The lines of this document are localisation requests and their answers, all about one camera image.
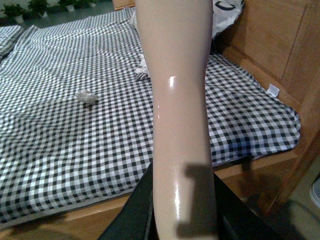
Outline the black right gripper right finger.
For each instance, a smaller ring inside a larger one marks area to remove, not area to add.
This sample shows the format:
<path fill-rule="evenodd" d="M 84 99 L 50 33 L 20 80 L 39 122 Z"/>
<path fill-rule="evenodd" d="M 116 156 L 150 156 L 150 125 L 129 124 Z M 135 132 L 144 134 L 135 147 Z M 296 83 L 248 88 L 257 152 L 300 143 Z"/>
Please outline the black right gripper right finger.
<path fill-rule="evenodd" d="M 221 240 L 280 239 L 280 235 L 256 216 L 216 174 L 214 188 Z"/>

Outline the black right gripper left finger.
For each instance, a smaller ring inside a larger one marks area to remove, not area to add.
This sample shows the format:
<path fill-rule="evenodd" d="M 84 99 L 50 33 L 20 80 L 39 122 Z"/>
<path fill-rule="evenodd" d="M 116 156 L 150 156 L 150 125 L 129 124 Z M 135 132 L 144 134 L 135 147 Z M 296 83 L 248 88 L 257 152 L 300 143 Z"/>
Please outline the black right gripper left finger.
<path fill-rule="evenodd" d="M 150 163 L 120 213 L 100 240 L 153 239 L 153 164 Z"/>

